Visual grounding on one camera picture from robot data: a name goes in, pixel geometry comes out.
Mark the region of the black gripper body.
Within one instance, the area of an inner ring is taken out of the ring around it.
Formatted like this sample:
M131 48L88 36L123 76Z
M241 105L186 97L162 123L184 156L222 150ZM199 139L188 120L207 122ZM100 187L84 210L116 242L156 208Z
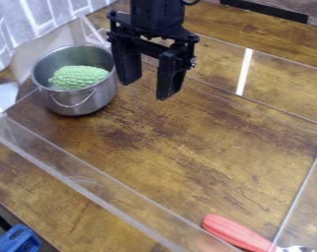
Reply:
M111 11L109 42L114 56L159 57L170 51L195 56L199 37L183 27L186 8L199 0L128 0L130 12Z

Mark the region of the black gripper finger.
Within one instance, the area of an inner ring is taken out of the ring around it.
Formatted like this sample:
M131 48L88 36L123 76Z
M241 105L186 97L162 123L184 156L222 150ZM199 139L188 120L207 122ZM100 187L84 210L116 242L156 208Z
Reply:
M132 41L112 37L112 54L120 82L127 86L142 77L142 56Z
M195 66L196 58L186 51L168 49L159 55L158 99L164 100L180 91L187 71Z

